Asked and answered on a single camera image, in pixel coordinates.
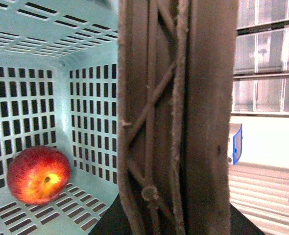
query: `perforated plastic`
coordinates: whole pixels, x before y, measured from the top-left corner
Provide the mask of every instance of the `perforated plastic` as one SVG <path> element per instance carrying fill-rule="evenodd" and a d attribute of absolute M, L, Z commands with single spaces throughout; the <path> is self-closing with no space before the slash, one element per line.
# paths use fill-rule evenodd
<path fill-rule="evenodd" d="M 117 196 L 117 1 L 0 0 L 0 234 L 87 234 Z M 60 197 L 14 199 L 7 166 L 35 145 L 72 165 Z"/>

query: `apple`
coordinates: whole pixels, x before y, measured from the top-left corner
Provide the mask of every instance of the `apple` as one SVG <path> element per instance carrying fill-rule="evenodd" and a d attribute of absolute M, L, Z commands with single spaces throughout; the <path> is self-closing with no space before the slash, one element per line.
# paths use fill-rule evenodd
<path fill-rule="evenodd" d="M 56 148 L 30 147 L 8 166 L 7 185 L 11 194 L 30 205 L 55 200 L 71 177 L 71 165 Z"/>

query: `light blue basket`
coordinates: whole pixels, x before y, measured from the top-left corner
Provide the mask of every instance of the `light blue basket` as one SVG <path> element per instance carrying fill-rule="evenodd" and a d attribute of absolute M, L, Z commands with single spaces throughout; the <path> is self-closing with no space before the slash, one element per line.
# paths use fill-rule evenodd
<path fill-rule="evenodd" d="M 118 194 L 118 1 L 0 0 L 0 235 L 81 235 Z M 15 200 L 7 166 L 56 146 L 72 164 L 59 199 Z"/>

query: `white wall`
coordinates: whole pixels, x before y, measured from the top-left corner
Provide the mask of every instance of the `white wall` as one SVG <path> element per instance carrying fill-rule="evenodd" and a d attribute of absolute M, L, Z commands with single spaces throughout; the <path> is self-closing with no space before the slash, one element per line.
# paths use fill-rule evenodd
<path fill-rule="evenodd" d="M 289 118 L 231 117 L 242 123 L 240 162 L 289 168 Z"/>

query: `black surface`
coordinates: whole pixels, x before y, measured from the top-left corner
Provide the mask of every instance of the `black surface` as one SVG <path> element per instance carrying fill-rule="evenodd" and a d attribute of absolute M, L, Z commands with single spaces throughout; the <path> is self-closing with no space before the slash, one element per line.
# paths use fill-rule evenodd
<path fill-rule="evenodd" d="M 119 196 L 117 196 L 112 206 L 89 233 L 89 235 L 130 234 L 129 223 L 120 204 Z M 264 235 L 264 233 L 231 205 L 231 235 Z"/>

